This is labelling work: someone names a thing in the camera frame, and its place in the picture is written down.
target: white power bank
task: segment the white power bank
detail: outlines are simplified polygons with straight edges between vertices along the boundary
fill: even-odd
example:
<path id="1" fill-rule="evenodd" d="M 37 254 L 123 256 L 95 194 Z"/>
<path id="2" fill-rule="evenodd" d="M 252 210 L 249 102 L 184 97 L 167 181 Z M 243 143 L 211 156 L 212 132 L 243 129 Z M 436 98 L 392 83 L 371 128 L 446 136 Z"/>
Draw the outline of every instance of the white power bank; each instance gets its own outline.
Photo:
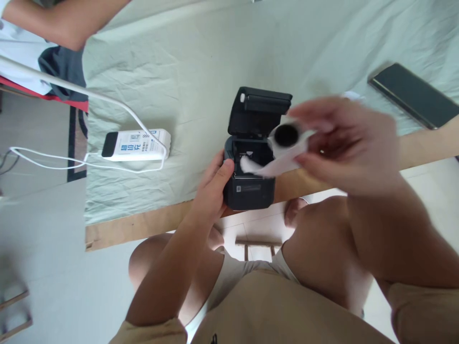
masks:
<path id="1" fill-rule="evenodd" d="M 167 159 L 171 148 L 171 134 L 164 129 L 150 129 L 150 132 L 167 148 Z M 162 160 L 163 153 L 163 148 L 145 131 L 128 130 L 106 135 L 102 157 L 110 161 Z"/>

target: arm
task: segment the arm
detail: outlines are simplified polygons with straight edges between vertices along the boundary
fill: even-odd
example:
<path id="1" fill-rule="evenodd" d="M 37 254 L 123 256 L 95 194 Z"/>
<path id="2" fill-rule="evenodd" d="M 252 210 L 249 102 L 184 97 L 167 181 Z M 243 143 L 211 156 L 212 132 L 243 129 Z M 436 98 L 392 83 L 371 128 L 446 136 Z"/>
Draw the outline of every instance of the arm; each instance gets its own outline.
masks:
<path id="1" fill-rule="evenodd" d="M 161 324 L 178 316 L 210 230 L 226 208 L 223 188 L 234 162 L 222 162 L 223 151 L 206 170 L 190 212 L 137 289 L 126 316 L 132 325 Z"/>
<path id="2" fill-rule="evenodd" d="M 459 288 L 458 255 L 401 175 L 388 193 L 349 196 L 348 207 L 359 257 L 378 280 Z"/>
<path id="3" fill-rule="evenodd" d="M 379 281 L 459 288 L 458 255 L 398 171 L 394 121 L 338 97 L 306 102 L 290 115 L 317 130 L 309 153 L 297 159 L 348 193 L 350 225 L 366 268 Z"/>
<path id="4" fill-rule="evenodd" d="M 46 9 L 32 0 L 11 0 L 3 19 L 58 45 L 78 51 L 130 0 L 65 0 Z"/>

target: floor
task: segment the floor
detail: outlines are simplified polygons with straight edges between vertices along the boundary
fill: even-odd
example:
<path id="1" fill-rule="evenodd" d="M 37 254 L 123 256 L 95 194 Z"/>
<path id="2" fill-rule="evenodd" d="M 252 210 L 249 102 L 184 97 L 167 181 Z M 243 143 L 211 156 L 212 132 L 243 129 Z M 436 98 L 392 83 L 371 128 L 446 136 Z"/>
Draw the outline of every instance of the floor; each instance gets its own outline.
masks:
<path id="1" fill-rule="evenodd" d="M 65 155 L 68 108 L 59 103 L 4 95 L 0 114 L 0 154 L 24 146 Z M 65 166 L 48 158 L 42 163 Z M 459 251 L 459 163 L 438 161 L 403 172 L 419 193 L 444 237 Z M 65 171 L 45 170 L 20 161 L 0 177 L 0 268 L 6 264 L 30 290 L 21 306 L 2 318 L 8 326 L 29 310 L 34 324 L 9 343 L 107 343 L 116 333 L 133 297 L 128 259 L 140 241 L 85 253 L 85 180 L 66 183 Z M 308 196 L 320 200 L 330 190 Z M 284 227 L 284 204 L 236 214 L 218 224 L 227 251 L 243 259 L 236 238 L 283 242 L 292 231 Z M 251 249 L 250 259 L 270 259 L 267 248 Z M 395 339 L 390 308 L 376 285 L 365 305 L 365 319 Z"/>

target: red fabric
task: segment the red fabric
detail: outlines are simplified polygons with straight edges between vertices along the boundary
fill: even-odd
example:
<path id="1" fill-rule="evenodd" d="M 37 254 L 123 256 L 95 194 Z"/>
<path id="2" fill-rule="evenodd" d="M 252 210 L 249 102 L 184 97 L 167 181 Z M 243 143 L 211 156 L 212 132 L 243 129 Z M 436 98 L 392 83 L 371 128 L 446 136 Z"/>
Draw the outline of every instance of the red fabric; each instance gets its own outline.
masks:
<path id="1" fill-rule="evenodd" d="M 83 110 L 84 112 L 88 112 L 89 103 L 87 101 L 86 102 L 75 102 L 75 101 L 68 100 L 68 101 L 63 102 L 57 96 L 42 96 L 41 94 L 33 92 L 33 91 L 29 90 L 28 88 L 22 87 L 21 85 L 18 85 L 16 83 L 14 83 L 14 82 L 2 77 L 2 76 L 0 76 L 0 84 L 4 84 L 6 86 L 15 88 L 15 89 L 20 90 L 20 91 L 22 91 L 24 93 L 27 93 L 27 94 L 35 96 L 35 97 L 39 97 L 41 99 L 55 100 L 55 101 L 58 101 L 59 103 L 68 104 L 70 106 L 73 106 L 75 108 Z"/>

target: leg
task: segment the leg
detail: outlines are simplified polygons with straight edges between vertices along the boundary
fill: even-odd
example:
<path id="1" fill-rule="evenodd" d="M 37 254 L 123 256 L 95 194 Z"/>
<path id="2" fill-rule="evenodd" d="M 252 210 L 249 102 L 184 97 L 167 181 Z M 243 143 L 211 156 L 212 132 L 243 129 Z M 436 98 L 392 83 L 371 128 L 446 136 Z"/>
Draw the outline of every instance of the leg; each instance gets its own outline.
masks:
<path id="1" fill-rule="evenodd" d="M 152 236 L 134 250 L 129 260 L 129 278 L 135 290 L 140 286 L 171 236 L 172 234 Z M 208 244 L 209 247 L 203 253 L 201 264 L 193 277 L 185 302 L 178 315 L 184 325 L 187 325 L 196 316 L 206 302 L 223 265 L 223 254 L 213 251 L 213 249 L 223 245 L 223 237 L 215 228 L 212 228 L 210 232 Z"/>
<path id="2" fill-rule="evenodd" d="M 286 219 L 296 230 L 285 242 L 282 254 L 302 285 L 361 316 L 372 275 L 359 260 L 346 200 L 336 196 L 304 204 L 296 219 Z"/>

